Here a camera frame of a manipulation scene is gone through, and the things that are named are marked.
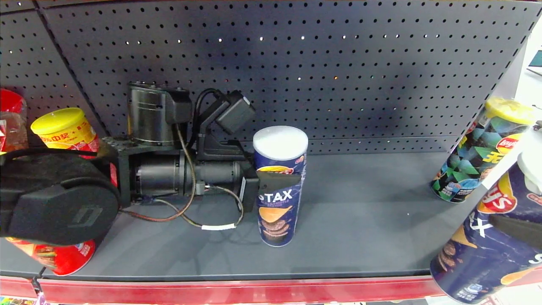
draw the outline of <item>white lid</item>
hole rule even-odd
[[[271,126],[259,130],[253,138],[254,150],[277,161],[297,158],[307,151],[308,137],[292,126]]]
[[[542,190],[542,135],[536,132],[534,143],[525,148],[518,156],[518,166],[529,180]]]

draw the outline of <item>wire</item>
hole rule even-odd
[[[220,190],[223,190],[225,191],[226,193],[230,194],[231,196],[233,196],[233,198],[235,198],[235,201],[237,203],[237,206],[239,208],[239,210],[241,211],[241,215],[239,215],[239,219],[237,220],[236,223],[234,223],[234,227],[238,226],[241,221],[243,220],[243,217],[244,217],[244,208],[243,208],[243,202],[241,201],[241,199],[239,198],[239,196],[237,196],[237,194],[235,194],[234,192],[232,192],[231,190],[227,189],[227,188],[223,188],[223,187],[220,187],[220,186],[213,186],[213,185],[206,185],[205,188],[208,190],[210,188],[216,188],[216,189],[220,189]]]
[[[175,210],[174,215],[166,217],[166,218],[150,217],[150,216],[142,215],[142,214],[139,214],[139,213],[136,213],[136,212],[126,211],[126,210],[123,210],[123,209],[120,210],[121,213],[128,214],[128,215],[130,215],[130,216],[132,216],[134,218],[139,218],[139,219],[143,219],[143,220],[146,220],[146,221],[153,221],[155,223],[165,223],[167,221],[176,219],[179,216],[182,216],[184,218],[184,220],[188,221],[190,224],[193,224],[193,225],[197,226],[197,224],[194,221],[190,220],[188,217],[183,215],[184,212],[186,212],[186,210],[192,204],[192,201],[194,200],[194,196],[196,195],[196,172],[194,170],[194,164],[192,162],[192,158],[190,157],[190,154],[188,153],[188,149],[186,148],[186,144],[184,143],[183,135],[180,132],[180,126],[179,125],[177,125],[177,134],[179,135],[180,144],[183,147],[184,154],[186,156],[186,159],[188,160],[188,164],[190,165],[190,169],[192,170],[192,174],[191,174],[191,176],[192,176],[192,194],[190,195],[190,198],[188,199],[188,202],[186,203],[186,205],[184,205],[184,207],[179,210],[175,206],[170,204],[169,202],[166,203],[167,201],[165,201],[165,200],[155,199],[155,201],[166,203],[167,205],[173,207],[173,209]]]
[[[188,141],[188,148],[192,148],[192,146],[194,145],[194,143],[196,142],[196,139],[198,137],[198,133],[199,133],[199,111],[202,107],[202,103],[203,103],[203,99],[211,94],[211,93],[215,93],[215,92],[218,92],[217,89],[213,89],[213,88],[208,88],[208,89],[205,89],[203,90],[197,97],[196,99],[196,104],[194,106],[194,114],[192,115],[192,136],[190,137],[190,140]]]

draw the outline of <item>potato chip can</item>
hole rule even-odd
[[[256,200],[263,242],[282,247],[294,237],[307,166],[308,137],[295,127],[272,126],[258,131],[253,145],[256,171],[301,175],[299,183],[259,195]]]
[[[53,111],[36,119],[30,126],[49,148],[98,151],[98,135],[79,108]]]
[[[498,180],[430,263],[431,275],[453,299],[476,304],[542,266],[542,249],[489,223],[491,214],[542,223],[539,149],[526,150]]]
[[[431,181],[433,192],[449,202],[464,202],[535,121],[532,107],[490,98]]]
[[[83,268],[96,250],[93,240],[72,246],[39,245],[13,237],[6,237],[6,240],[58,276],[67,276]]]

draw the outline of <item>yellow cup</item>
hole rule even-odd
[[[98,151],[98,135],[79,108],[48,113],[30,126],[49,148]]]

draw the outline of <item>yellow lid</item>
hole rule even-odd
[[[486,102],[486,109],[513,123],[532,125],[536,122],[533,107],[515,100],[491,97]]]
[[[66,108],[53,111],[36,119],[30,129],[37,135],[48,135],[66,129],[85,117],[79,108]]]

